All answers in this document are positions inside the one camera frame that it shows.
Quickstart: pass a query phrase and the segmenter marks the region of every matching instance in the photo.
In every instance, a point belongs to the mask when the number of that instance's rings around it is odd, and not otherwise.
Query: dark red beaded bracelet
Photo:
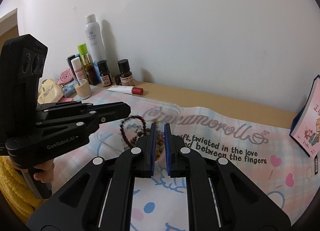
[[[142,122],[142,128],[143,128],[143,135],[147,135],[147,127],[146,127],[146,121],[144,120],[144,118],[142,118],[142,116],[139,116],[139,115],[132,115],[132,116],[129,116],[128,118],[124,119],[123,121],[121,121],[121,124],[120,124],[120,132],[121,132],[121,135],[122,135],[122,138],[124,139],[124,142],[130,147],[130,148],[133,148],[133,145],[132,143],[130,143],[130,141],[128,140],[127,136],[125,135],[124,133],[124,123],[126,121],[129,121],[130,119],[138,119]]]

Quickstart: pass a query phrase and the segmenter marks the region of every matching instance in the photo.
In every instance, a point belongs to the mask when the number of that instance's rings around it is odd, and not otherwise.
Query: white tube with red cap
[[[143,95],[143,88],[134,86],[114,85],[107,90],[119,93]]]

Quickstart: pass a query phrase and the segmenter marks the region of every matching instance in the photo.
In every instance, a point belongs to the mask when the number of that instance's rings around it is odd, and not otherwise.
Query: yellow fleece sleeve
[[[0,191],[12,211],[26,224],[43,200],[36,199],[26,183],[5,156],[0,156]]]

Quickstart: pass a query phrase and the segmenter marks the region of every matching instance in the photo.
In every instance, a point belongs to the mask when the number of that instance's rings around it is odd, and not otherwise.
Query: human hand
[[[21,169],[19,168],[14,161],[12,161],[12,159],[10,157],[8,157],[9,161],[11,162],[12,166],[17,169],[20,170],[21,172],[28,172],[27,169]],[[52,182],[53,181],[53,169],[54,169],[54,163],[53,163],[53,159],[52,160],[48,160],[44,163],[41,163],[37,166],[35,166],[34,168],[37,169],[41,169],[41,172],[37,172],[33,175],[35,180],[40,180],[42,183],[47,183],[47,182]]]

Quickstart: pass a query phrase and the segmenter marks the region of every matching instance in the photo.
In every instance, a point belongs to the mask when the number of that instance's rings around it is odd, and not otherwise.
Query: white bottle cap
[[[73,70],[75,70],[75,71],[82,69],[82,64],[81,64],[81,60],[79,57],[72,59],[71,64],[72,64]]]
[[[85,16],[85,22],[87,24],[91,23],[91,22],[95,22],[95,21],[96,21],[96,15],[95,14],[91,14],[91,15]]]

